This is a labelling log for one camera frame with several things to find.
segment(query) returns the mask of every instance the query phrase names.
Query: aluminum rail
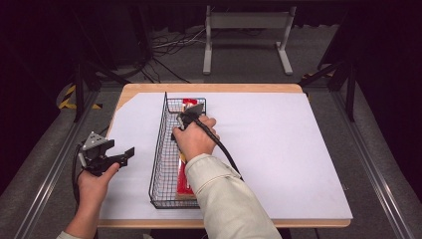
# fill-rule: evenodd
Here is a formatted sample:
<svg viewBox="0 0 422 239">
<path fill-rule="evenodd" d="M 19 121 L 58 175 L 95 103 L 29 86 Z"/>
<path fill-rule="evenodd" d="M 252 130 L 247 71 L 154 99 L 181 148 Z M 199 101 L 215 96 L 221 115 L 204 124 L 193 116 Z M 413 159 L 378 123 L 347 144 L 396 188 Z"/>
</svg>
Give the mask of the aluminum rail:
<svg viewBox="0 0 422 239">
<path fill-rule="evenodd" d="M 375 165 L 370 153 L 368 152 L 359 129 L 354 122 L 350 122 L 348 119 L 347 113 L 344 110 L 345 104 L 343 98 L 339 92 L 333 92 L 331 93 L 331 96 L 338 108 L 338 111 L 341 112 L 341 116 L 347 124 L 348 131 L 353 137 L 355 145 L 360 154 L 362 165 L 369 177 L 369 180 L 372 183 L 381 206 L 384 209 L 388 220 L 390 221 L 394 233 L 396 234 L 397 238 L 400 239 L 414 239 L 415 237 L 408 227 L 402 212 L 400 211 L 400 208 L 398 207 L 397 202 L 395 201 L 394 196 L 388 187 L 387 182 L 385 181 L 380 170 Z"/>
<path fill-rule="evenodd" d="M 38 193 L 28 210 L 27 215 L 25 216 L 21 226 L 19 227 L 15 239 L 20 238 L 29 238 L 34 227 L 41 216 L 41 213 L 44 210 L 44 207 L 47 204 L 47 201 L 50 198 L 51 193 L 53 192 L 54 187 L 59 179 L 60 174 L 63 171 L 63 168 L 66 164 L 66 159 L 70 156 L 71 148 L 74 148 L 75 138 L 78 135 L 78 132 L 81 126 L 84 124 L 88 113 L 90 112 L 91 106 L 95 103 L 95 100 L 98 96 L 98 92 L 89 92 L 88 97 L 85 103 L 85 111 L 81 115 L 81 118 L 78 122 L 75 122 L 66 139 L 62 145 L 62 148 L 59 151 L 52 167 L 50 168 L 49 173 L 47 174 L 44 182 L 41 184 Z"/>
</svg>

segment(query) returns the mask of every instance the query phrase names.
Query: wire basket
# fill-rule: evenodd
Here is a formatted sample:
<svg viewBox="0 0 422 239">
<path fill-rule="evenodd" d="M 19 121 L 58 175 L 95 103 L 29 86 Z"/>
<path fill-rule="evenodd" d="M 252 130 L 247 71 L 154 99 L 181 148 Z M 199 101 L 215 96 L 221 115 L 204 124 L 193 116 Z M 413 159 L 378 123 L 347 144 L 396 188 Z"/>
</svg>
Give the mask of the wire basket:
<svg viewBox="0 0 422 239">
<path fill-rule="evenodd" d="M 203 115 L 206 115 L 205 99 L 194 99 L 204 104 Z M 168 99 L 164 95 L 161 124 L 155 149 L 154 165 L 149 184 L 149 198 L 157 209 L 198 208 L 196 199 L 176 199 L 177 174 L 179 167 L 179 149 L 171 139 L 172 129 L 179 126 L 177 115 L 181 113 L 183 99 Z"/>
</svg>

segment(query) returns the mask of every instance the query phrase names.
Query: person's right hand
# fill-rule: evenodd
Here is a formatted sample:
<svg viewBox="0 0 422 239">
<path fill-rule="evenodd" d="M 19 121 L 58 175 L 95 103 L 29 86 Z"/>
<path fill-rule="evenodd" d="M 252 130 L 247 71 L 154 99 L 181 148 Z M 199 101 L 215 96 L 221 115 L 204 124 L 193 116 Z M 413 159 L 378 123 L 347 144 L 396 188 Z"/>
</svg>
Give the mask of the person's right hand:
<svg viewBox="0 0 422 239">
<path fill-rule="evenodd" d="M 213 128 L 213 126 L 217 123 L 215 119 L 201 116 L 199 120 L 207 125 L 212 133 L 219 138 Z M 173 134 L 180 150 L 186 157 L 186 161 L 189 161 L 202 153 L 212 154 L 216 145 L 211 137 L 208 136 L 207 133 L 196 124 L 196 122 L 192 122 L 185 131 L 175 127 L 173 129 Z"/>
</svg>

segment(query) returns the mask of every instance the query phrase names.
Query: beige jacket sleeve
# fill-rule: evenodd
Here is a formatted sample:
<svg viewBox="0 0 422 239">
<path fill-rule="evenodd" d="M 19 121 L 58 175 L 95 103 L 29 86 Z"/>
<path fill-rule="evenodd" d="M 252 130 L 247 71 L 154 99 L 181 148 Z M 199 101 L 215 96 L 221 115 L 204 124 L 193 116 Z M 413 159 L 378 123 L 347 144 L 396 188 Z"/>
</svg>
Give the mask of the beige jacket sleeve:
<svg viewBox="0 0 422 239">
<path fill-rule="evenodd" d="M 186 165 L 186 176 L 209 238 L 282 238 L 255 194 L 220 159 L 198 155 Z"/>
<path fill-rule="evenodd" d="M 81 239 L 79 237 L 74 237 L 71 234 L 68 234 L 66 232 L 62 232 L 60 233 L 60 235 L 57 237 L 57 239 Z"/>
</svg>

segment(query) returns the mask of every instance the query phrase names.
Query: white paper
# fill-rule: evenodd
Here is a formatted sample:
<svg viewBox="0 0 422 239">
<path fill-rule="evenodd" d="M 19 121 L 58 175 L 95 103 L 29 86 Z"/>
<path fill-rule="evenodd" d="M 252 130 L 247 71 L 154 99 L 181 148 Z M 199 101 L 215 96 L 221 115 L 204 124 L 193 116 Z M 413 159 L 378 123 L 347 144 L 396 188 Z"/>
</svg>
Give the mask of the white paper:
<svg viewBox="0 0 422 239">
<path fill-rule="evenodd" d="M 168 93 L 205 98 L 207 116 L 244 180 L 272 219 L 351 219 L 344 192 L 305 94 Z M 112 179 L 101 219 L 202 219 L 199 209 L 155 209 L 149 202 L 164 93 L 140 93 L 114 116 L 108 139 L 135 155 Z M 216 147 L 214 155 L 227 162 Z"/>
</svg>

